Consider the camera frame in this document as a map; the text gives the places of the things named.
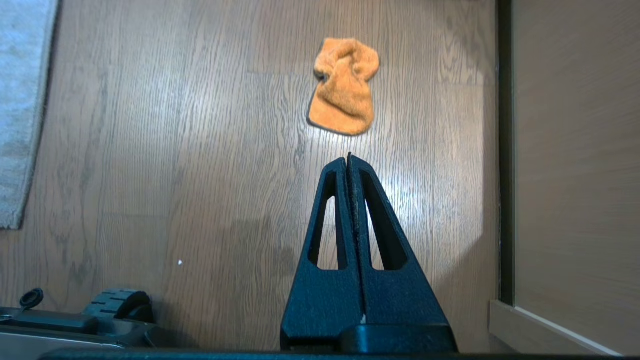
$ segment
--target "orange cloth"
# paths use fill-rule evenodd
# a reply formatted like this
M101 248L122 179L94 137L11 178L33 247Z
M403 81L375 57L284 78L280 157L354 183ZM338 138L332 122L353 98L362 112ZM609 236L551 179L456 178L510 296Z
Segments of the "orange cloth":
M374 49L352 38L326 38L314 66L322 81L309 108L309 122L345 135L367 131L373 122L367 81L378 67Z

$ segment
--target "microfiber cloth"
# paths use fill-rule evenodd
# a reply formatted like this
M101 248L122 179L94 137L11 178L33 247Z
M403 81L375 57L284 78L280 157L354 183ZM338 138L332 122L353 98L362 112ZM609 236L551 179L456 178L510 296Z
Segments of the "microfiber cloth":
M373 122L373 100L367 82L380 67L378 53L353 38L324 40L314 72L316 88L309 122L345 135L359 135Z

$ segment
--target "wooden floor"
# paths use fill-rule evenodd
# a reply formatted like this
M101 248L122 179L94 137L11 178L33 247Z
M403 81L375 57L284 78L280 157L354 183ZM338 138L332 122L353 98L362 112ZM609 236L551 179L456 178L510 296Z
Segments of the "wooden floor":
M0 233L0 304L41 286L43 308L80 311L139 288L183 345L275 349L320 172L351 151L378 172L460 348L488 351L494 7L64 1L23 230ZM380 54L363 136L305 121L324 37Z

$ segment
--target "baseboard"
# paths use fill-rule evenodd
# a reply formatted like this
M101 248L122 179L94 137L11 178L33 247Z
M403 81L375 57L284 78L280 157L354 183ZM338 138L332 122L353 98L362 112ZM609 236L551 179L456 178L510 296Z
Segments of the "baseboard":
M525 354L622 356L538 315L499 301L490 304L489 332Z

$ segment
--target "gray rug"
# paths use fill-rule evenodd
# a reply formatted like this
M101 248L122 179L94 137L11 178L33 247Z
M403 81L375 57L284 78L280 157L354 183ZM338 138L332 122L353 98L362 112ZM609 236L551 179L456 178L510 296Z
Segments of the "gray rug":
M58 0L0 0L0 228L18 229L31 187Z

